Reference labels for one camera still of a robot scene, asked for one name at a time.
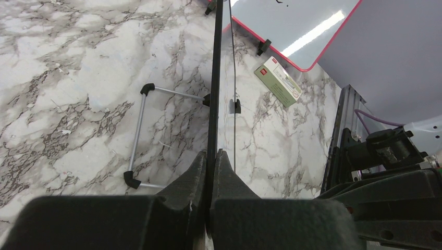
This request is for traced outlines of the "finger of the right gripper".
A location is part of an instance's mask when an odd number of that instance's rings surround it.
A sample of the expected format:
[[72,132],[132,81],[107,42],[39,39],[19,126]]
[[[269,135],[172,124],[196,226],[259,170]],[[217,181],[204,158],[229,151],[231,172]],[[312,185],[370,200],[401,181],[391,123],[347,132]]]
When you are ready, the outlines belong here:
[[404,249],[441,249],[441,172],[339,184],[318,196],[341,202],[359,238]]

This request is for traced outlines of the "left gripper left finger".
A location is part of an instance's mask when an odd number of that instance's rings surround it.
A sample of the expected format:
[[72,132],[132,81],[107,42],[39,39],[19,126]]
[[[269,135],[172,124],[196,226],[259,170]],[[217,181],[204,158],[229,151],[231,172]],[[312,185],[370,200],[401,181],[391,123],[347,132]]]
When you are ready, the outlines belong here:
[[206,152],[155,195],[43,196],[3,249],[204,249]]

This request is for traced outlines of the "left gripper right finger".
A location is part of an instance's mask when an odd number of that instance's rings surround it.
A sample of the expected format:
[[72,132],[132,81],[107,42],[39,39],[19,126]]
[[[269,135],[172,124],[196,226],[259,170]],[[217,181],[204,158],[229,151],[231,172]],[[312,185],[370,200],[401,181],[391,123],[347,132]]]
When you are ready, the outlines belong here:
[[328,199],[257,196],[220,150],[214,165],[210,231],[215,249],[362,249],[346,207]]

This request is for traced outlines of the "black framed small whiteboard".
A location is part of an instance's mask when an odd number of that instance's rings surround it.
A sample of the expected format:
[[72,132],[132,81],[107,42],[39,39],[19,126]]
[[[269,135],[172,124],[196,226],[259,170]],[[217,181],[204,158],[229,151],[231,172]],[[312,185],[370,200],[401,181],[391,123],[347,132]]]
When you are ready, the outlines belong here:
[[175,95],[181,95],[184,97],[198,99],[202,102],[203,105],[210,108],[209,113],[209,125],[208,125],[208,144],[207,144],[207,160],[206,166],[209,169],[209,176],[206,178],[209,180],[213,177],[214,165],[217,156],[217,152],[219,150],[218,147],[218,119],[219,119],[219,108],[220,108],[220,86],[222,81],[222,43],[226,39],[223,39],[223,36],[226,36],[228,32],[232,32],[231,28],[231,6],[230,1],[211,1],[209,6],[214,6],[216,9],[216,17],[215,17],[215,33],[214,33],[214,51],[213,51],[213,63],[212,63],[212,79],[211,79],[211,92],[206,97],[198,97],[195,95],[189,95],[184,93],[179,93],[172,90],[167,90],[164,88],[156,87],[153,83],[145,84],[140,93],[142,95],[141,99],[141,107],[137,121],[137,128],[134,138],[134,143],[132,147],[132,152],[129,160],[129,167],[126,172],[124,172],[124,181],[125,184],[132,188],[138,189],[139,187],[147,187],[147,188],[161,188],[164,187],[162,185],[157,184],[149,184],[143,183],[133,176],[134,170],[134,160],[136,158],[136,150],[139,141],[142,120],[144,115],[145,101],[148,96],[148,93],[154,90],[159,90],[163,92],[169,92]]

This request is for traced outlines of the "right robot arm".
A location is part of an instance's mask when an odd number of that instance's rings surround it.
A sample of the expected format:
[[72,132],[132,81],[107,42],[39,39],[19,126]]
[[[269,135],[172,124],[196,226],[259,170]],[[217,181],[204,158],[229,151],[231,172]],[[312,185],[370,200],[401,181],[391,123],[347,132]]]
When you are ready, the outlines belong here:
[[358,236],[382,246],[441,249],[441,169],[421,168],[427,152],[404,127],[354,139],[335,130],[320,198],[344,204]]

